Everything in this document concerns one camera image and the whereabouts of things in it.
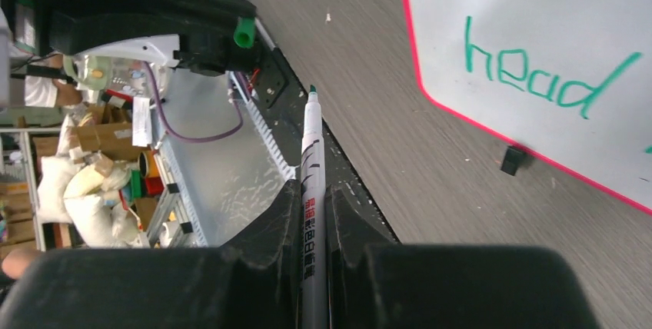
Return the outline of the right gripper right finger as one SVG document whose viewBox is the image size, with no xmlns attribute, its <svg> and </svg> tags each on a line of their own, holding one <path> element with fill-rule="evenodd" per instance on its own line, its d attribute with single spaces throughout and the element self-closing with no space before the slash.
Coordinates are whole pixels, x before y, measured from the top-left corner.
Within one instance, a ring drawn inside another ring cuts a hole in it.
<svg viewBox="0 0 652 329">
<path fill-rule="evenodd" d="M 334 328 L 596 328 L 570 265 L 527 245 L 398 244 L 325 198 Z"/>
</svg>

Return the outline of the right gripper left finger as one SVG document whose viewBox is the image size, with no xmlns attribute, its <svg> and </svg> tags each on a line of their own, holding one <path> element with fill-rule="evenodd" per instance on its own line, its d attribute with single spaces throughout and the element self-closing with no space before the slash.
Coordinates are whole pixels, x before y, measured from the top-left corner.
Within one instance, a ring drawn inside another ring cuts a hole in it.
<svg viewBox="0 0 652 329">
<path fill-rule="evenodd" d="M 293 328 L 299 183 L 218 248 L 60 249 L 1 306 L 3 328 Z"/>
</svg>

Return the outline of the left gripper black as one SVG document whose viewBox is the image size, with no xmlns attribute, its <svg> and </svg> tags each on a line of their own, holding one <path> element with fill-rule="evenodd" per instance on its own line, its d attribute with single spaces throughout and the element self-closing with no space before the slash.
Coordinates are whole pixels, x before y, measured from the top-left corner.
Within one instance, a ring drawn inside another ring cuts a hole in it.
<svg viewBox="0 0 652 329">
<path fill-rule="evenodd" d="M 237 46 L 238 18 L 253 18 L 247 0 L 38 0 L 54 7 L 48 50 L 66 55 L 173 57 L 177 68 L 219 76 L 258 67 L 262 46 Z"/>
</svg>

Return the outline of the green whiteboard marker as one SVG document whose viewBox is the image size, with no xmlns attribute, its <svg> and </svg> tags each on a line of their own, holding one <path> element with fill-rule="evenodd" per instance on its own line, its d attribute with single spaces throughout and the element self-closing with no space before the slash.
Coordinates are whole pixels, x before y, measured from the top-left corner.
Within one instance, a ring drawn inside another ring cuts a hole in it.
<svg viewBox="0 0 652 329">
<path fill-rule="evenodd" d="M 314 86 L 304 107 L 301 143 L 301 327 L 329 328 L 325 226 L 325 159 L 321 105 Z"/>
</svg>

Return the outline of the whiteboard with red frame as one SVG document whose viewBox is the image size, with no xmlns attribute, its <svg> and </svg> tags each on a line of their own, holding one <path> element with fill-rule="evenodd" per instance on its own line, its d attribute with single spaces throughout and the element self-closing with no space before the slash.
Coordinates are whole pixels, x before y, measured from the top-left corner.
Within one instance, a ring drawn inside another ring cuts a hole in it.
<svg viewBox="0 0 652 329">
<path fill-rule="evenodd" d="M 434 105 L 651 209 L 651 0 L 403 0 Z"/>
</svg>

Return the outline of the green marker cap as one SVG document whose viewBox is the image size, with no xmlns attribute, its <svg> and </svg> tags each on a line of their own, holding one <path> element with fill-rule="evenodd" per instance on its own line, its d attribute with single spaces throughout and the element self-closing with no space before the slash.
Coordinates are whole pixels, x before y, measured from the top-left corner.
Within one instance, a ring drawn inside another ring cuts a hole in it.
<svg viewBox="0 0 652 329">
<path fill-rule="evenodd" d="M 256 39 L 256 31 L 255 18 L 239 18 L 233 34 L 235 44 L 240 48 L 251 48 Z"/>
</svg>

